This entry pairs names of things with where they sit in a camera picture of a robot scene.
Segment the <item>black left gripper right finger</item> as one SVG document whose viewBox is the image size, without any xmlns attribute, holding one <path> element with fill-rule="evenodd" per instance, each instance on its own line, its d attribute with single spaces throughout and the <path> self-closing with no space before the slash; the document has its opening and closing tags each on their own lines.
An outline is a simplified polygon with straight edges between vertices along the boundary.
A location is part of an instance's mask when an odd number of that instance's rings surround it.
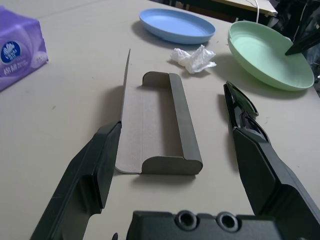
<svg viewBox="0 0 320 240">
<path fill-rule="evenodd" d="M 271 217 L 286 240 L 318 240 L 320 210 L 272 145 L 242 128 L 232 131 L 242 184 L 255 215 Z"/>
</svg>

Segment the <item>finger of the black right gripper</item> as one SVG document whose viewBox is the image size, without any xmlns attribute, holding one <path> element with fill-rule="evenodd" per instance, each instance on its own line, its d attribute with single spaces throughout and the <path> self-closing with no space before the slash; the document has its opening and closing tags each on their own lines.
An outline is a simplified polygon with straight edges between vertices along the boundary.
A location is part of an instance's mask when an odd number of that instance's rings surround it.
<svg viewBox="0 0 320 240">
<path fill-rule="evenodd" d="M 316 29 L 310 35 L 295 41 L 293 45 L 285 52 L 286 56 L 302 53 L 320 43 L 320 29 Z"/>
</svg>

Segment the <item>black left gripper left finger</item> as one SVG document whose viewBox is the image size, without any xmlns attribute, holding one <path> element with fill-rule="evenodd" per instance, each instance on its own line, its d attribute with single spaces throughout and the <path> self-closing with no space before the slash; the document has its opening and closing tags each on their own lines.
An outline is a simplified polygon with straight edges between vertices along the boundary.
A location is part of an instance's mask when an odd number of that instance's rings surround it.
<svg viewBox="0 0 320 240">
<path fill-rule="evenodd" d="M 114 175 L 122 123 L 98 129 L 71 160 L 32 240 L 81 240 L 91 216 L 106 206 Z"/>
</svg>

